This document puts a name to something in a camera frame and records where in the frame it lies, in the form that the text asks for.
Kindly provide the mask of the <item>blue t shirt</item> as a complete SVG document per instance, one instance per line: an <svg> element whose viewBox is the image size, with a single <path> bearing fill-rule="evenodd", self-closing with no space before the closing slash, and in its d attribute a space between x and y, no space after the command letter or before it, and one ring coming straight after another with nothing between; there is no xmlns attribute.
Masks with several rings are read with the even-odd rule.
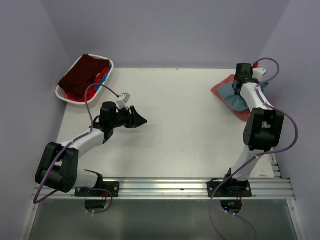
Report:
<svg viewBox="0 0 320 240"><path fill-rule="evenodd" d="M273 109L273 106L264 95L261 86L257 83L243 84L240 90L242 95L235 94L231 82L223 84L218 88L217 92L227 106L237 112L242 112L244 110L252 112L253 109L259 108L263 110Z"/></svg>

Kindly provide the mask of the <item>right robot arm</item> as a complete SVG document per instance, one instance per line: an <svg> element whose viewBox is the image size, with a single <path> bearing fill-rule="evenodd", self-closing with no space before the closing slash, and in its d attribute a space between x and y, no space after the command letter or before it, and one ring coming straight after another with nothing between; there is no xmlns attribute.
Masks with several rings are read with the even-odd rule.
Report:
<svg viewBox="0 0 320 240"><path fill-rule="evenodd" d="M244 149L236 164L225 175L223 192L235 196L245 189L261 154L269 152L280 142L284 114L274 110L262 90L260 80L267 71L257 64L238 63L232 84L234 93L242 97L250 111L243 131Z"/></svg>

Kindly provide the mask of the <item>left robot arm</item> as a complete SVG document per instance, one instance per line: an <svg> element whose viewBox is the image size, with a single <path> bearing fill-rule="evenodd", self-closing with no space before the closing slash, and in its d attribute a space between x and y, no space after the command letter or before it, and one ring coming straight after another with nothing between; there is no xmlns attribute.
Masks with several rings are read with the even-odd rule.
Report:
<svg viewBox="0 0 320 240"><path fill-rule="evenodd" d="M104 102L99 116L93 121L93 128L70 141L46 145L35 182L63 193L86 188L92 196L101 195L104 190L103 176L91 170L78 170L79 159L105 144L114 134L114 129L135 129L147 122L134 106L119 108L115 102Z"/></svg>

